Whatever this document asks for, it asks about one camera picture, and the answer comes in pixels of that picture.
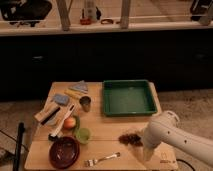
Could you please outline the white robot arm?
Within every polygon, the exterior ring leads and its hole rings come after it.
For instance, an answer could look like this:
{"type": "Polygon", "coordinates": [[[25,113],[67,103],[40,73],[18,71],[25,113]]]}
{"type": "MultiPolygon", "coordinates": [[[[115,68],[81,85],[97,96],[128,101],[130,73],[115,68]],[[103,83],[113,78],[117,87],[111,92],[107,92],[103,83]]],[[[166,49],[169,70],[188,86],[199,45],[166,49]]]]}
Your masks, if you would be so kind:
{"type": "Polygon", "coordinates": [[[143,130],[144,147],[154,150],[164,142],[213,167],[213,140],[178,128],[179,122],[178,115],[172,111],[164,111],[157,116],[152,116],[143,130]]]}

